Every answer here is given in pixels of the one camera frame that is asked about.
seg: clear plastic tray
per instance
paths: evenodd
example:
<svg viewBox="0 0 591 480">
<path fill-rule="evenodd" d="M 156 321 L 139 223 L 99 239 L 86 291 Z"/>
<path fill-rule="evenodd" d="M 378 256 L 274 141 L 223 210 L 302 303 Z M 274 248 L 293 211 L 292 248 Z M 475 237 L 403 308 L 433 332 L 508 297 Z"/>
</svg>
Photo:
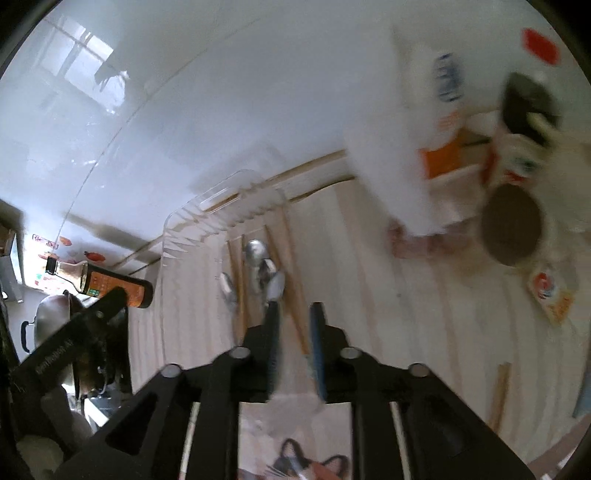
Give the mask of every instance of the clear plastic tray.
<svg viewBox="0 0 591 480">
<path fill-rule="evenodd" d="M 236 243 L 285 205 L 281 191 L 261 182 L 256 172 L 239 171 L 166 220 L 157 287 L 165 364 L 203 365 L 233 346 L 232 316 L 219 288 L 226 241 Z"/>
</svg>

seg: wooden chopstick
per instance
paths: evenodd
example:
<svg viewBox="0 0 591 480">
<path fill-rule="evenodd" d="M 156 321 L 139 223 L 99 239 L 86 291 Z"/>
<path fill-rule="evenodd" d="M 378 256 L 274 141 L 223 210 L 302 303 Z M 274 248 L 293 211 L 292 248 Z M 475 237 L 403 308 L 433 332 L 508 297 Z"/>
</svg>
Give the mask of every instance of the wooden chopstick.
<svg viewBox="0 0 591 480">
<path fill-rule="evenodd" d="M 234 252 L 232 251 L 232 244 L 230 240 L 226 241 L 226 247 L 228 249 L 228 257 L 230 259 L 230 274 L 232 276 L 232 283 L 234 288 L 236 288 L 236 299 L 240 298 L 238 293 L 238 266 L 236 264 L 236 258 L 234 256 Z M 236 322 L 236 314 L 232 316 L 232 332 L 234 334 L 234 341 L 238 345 L 240 340 L 241 330 L 239 330 L 239 326 Z"/>
<path fill-rule="evenodd" d="M 289 229 L 289 224 L 287 223 L 287 217 L 283 210 L 283 207 L 280 208 L 281 212 L 280 215 L 282 217 L 283 227 L 285 229 L 285 233 L 287 235 L 287 253 L 289 258 L 288 264 L 290 265 L 291 272 L 286 272 L 285 269 L 282 267 L 281 258 L 278 253 L 277 244 L 273 239 L 273 235 L 271 234 L 271 230 L 267 225 L 264 226 L 265 234 L 267 235 L 267 243 L 269 245 L 269 254 L 271 256 L 271 260 L 275 263 L 275 266 L 278 270 L 284 270 L 285 273 L 285 290 L 284 290 L 284 298 L 285 304 L 289 308 L 291 312 L 291 317 L 293 318 L 295 324 L 295 331 L 298 336 L 298 340 L 300 341 L 300 348 L 304 355 L 308 355 L 310 353 L 310 348 L 308 346 L 308 342 L 306 339 L 305 327 L 302 327 L 301 322 L 302 319 L 307 318 L 306 315 L 303 316 L 301 312 L 301 299 L 302 297 L 298 296 L 298 291 L 301 292 L 301 284 L 299 284 L 299 269 L 296 264 L 296 256 L 294 255 L 294 248 L 291 240 L 291 233 Z"/>
<path fill-rule="evenodd" d="M 248 328 L 248 312 L 246 311 L 246 274 L 244 266 L 244 246 L 246 240 L 244 235 L 240 237 L 240 262 L 238 263 L 238 340 L 240 344 L 246 335 Z"/>
<path fill-rule="evenodd" d="M 499 433 L 501 422 L 505 412 L 505 403 L 509 392 L 509 379 L 511 378 L 511 364 L 500 364 L 496 374 L 495 393 L 492 397 L 491 416 L 488 426 L 495 433 Z"/>
</svg>

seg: metal spoon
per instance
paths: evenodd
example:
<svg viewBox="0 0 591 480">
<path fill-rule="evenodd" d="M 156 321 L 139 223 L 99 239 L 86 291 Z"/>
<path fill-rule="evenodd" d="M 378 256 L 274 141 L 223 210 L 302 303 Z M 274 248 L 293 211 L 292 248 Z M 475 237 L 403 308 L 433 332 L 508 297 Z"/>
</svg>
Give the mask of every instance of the metal spoon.
<svg viewBox="0 0 591 480">
<path fill-rule="evenodd" d="M 244 256 L 246 263 L 252 268 L 258 268 L 263 260 L 270 258 L 265 242 L 257 239 L 250 240 L 244 246 Z"/>
<path fill-rule="evenodd" d="M 227 273 L 222 273 L 220 275 L 220 290 L 222 291 L 223 300 L 226 303 L 226 306 L 230 310 L 230 313 L 234 315 L 238 308 L 238 295 L 236 294 L 232 279 Z"/>
<path fill-rule="evenodd" d="M 271 281 L 271 279 L 277 273 L 277 267 L 273 263 L 273 260 L 266 258 L 264 259 L 258 267 L 258 271 L 256 272 L 256 277 L 259 283 L 259 287 L 261 291 L 264 293 L 267 285 Z"/>
<path fill-rule="evenodd" d="M 267 302 L 279 301 L 285 289 L 285 274 L 282 271 L 276 272 L 267 285 Z"/>
</svg>

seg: bottle label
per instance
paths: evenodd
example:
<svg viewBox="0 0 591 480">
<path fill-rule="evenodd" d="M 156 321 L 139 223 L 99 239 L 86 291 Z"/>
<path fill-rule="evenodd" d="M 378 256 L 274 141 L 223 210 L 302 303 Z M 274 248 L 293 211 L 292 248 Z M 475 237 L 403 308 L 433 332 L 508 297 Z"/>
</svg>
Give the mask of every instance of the bottle label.
<svg viewBox="0 0 591 480">
<path fill-rule="evenodd" d="M 456 135 L 449 143 L 436 150 L 421 149 L 428 179 L 451 172 L 462 166 L 460 162 L 460 137 Z"/>
<path fill-rule="evenodd" d="M 463 96 L 462 74 L 453 53 L 444 53 L 435 59 L 437 97 L 442 102 L 455 102 Z"/>
<path fill-rule="evenodd" d="M 499 121 L 480 174 L 482 184 L 487 188 L 503 183 L 530 187 L 543 165 L 543 152 L 543 147 L 523 135 L 510 133 Z"/>
<path fill-rule="evenodd" d="M 115 287 L 122 287 L 127 293 L 127 305 L 130 307 L 139 307 L 144 299 L 145 288 L 142 285 L 136 285 L 125 280 L 110 277 L 100 272 L 90 273 L 90 283 L 88 285 L 87 295 L 91 297 L 103 297 Z"/>
</svg>

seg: wooden table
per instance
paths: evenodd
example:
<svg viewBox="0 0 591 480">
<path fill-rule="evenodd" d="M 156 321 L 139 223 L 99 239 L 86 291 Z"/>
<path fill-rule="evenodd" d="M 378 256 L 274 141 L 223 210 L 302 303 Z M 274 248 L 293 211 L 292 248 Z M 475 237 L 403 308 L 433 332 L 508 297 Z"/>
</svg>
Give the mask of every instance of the wooden table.
<svg viewBox="0 0 591 480">
<path fill-rule="evenodd" d="M 567 322 L 556 328 L 522 278 L 490 260 L 478 242 L 432 260 L 394 258 L 389 219 L 356 180 L 292 204 L 289 218 L 306 302 L 324 302 L 328 322 L 343 328 L 351 345 L 397 367 L 426 363 L 485 420 L 498 365 L 510 362 L 499 435 L 526 462 L 575 425 L 571 415 L 589 347 L 587 248 L 576 248 L 576 327 Z M 178 323 L 195 351 L 210 342 L 194 334 L 199 322 L 209 322 L 210 335 L 218 335 L 205 317 Z M 166 363 L 162 338 L 154 308 L 132 309 L 129 355 L 136 389 Z"/>
</svg>

